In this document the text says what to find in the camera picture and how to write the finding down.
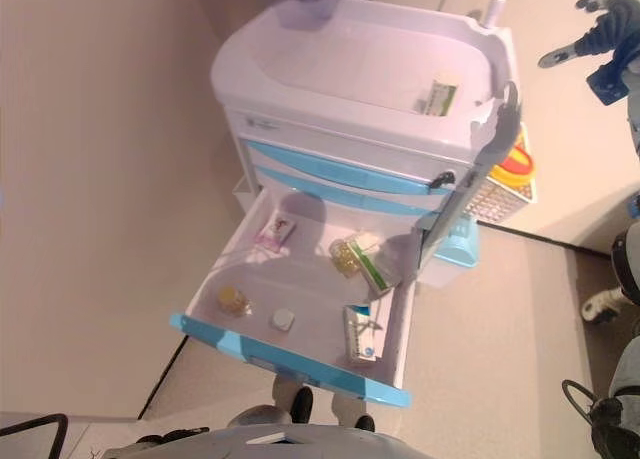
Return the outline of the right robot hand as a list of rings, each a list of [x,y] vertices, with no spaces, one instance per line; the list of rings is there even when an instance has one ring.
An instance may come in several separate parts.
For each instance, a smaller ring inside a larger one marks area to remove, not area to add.
[[[600,12],[595,24],[573,43],[543,55],[537,65],[548,69],[581,56],[615,50],[639,30],[639,0],[577,0],[577,10]]]

